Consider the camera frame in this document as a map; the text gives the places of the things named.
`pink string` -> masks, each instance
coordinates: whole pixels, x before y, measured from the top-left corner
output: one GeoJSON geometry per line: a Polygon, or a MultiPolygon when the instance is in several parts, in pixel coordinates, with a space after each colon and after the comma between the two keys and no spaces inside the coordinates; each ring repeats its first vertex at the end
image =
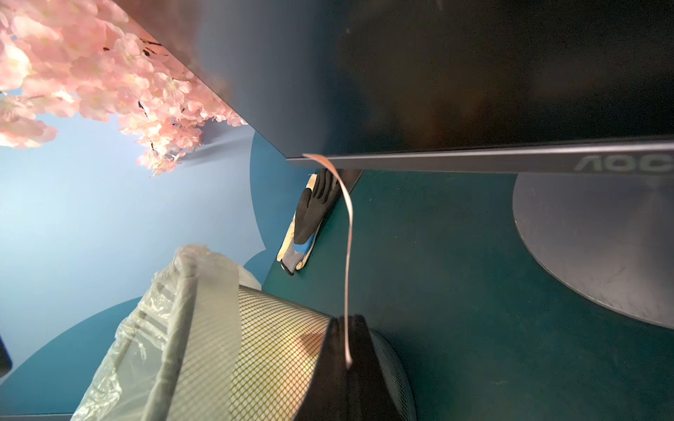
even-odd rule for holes
{"type": "Polygon", "coordinates": [[[348,347],[348,264],[351,258],[351,237],[353,235],[353,204],[351,203],[351,196],[342,181],[342,178],[337,173],[334,165],[323,155],[303,154],[304,157],[312,159],[322,166],[326,167],[332,175],[335,176],[342,187],[342,194],[346,202],[346,209],[348,210],[348,240],[346,242],[346,270],[344,271],[344,358],[346,359],[346,369],[351,368],[351,351],[348,347]]]}

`monitor stand base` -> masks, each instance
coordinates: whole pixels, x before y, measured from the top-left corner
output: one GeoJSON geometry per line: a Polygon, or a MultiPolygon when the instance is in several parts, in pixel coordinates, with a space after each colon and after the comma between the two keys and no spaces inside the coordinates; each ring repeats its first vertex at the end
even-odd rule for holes
{"type": "Polygon", "coordinates": [[[520,236],[534,258],[597,304],[674,328],[674,179],[520,174],[520,236]]]}

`light blue wall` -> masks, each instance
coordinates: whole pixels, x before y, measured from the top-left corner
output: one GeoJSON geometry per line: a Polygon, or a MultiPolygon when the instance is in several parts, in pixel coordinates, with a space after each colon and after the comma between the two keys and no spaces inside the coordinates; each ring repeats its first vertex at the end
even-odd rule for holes
{"type": "Polygon", "coordinates": [[[259,158],[251,160],[254,130],[219,123],[206,127],[204,147],[182,166],[150,178],[135,165],[143,148],[116,122],[44,120],[58,128],[56,140],[35,150],[0,148],[0,335],[15,370],[33,356],[32,368],[0,385],[0,415],[73,410],[95,370],[90,361],[78,365],[78,352],[100,361],[128,303],[181,245],[206,244],[248,262],[263,282],[309,172],[291,168],[259,135],[259,158]],[[123,310],[112,311],[118,305],[123,310]],[[80,322],[85,329],[64,333],[80,322]],[[103,333],[94,337],[98,328],[103,333]],[[36,354],[57,337],[51,351],[36,354]],[[90,342],[65,356],[76,384],[63,386],[64,379],[56,393],[55,376],[69,372],[57,365],[76,340],[90,342]],[[41,373],[51,380],[35,388],[41,373]],[[20,405],[17,396],[25,397],[20,405]]]}

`transparent plastic bag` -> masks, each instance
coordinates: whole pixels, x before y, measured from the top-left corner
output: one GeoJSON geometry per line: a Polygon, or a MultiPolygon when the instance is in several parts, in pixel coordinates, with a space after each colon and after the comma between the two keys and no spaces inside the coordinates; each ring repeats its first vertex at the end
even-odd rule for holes
{"type": "Polygon", "coordinates": [[[210,419],[226,420],[228,412],[220,412],[218,402],[227,402],[228,387],[206,401],[192,394],[231,381],[241,346],[239,284],[261,289],[247,270],[227,257],[203,245],[181,247],[117,328],[115,342],[72,421],[185,419],[179,411],[195,408],[185,405],[187,400],[199,407],[197,412],[205,412],[202,415],[218,414],[210,419]],[[202,358],[205,353],[215,354],[215,359],[202,358]],[[209,363],[217,367],[204,376],[203,365],[209,363]],[[199,381],[191,373],[201,373],[199,381]]]}

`aoc logo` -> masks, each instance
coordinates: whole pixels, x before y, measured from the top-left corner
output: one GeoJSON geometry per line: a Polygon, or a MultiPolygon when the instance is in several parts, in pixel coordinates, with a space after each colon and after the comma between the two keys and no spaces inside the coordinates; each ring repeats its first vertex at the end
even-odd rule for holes
{"type": "Polygon", "coordinates": [[[574,170],[592,169],[596,172],[670,172],[674,170],[674,158],[671,155],[651,154],[643,156],[631,155],[587,155],[581,158],[574,170]]]}

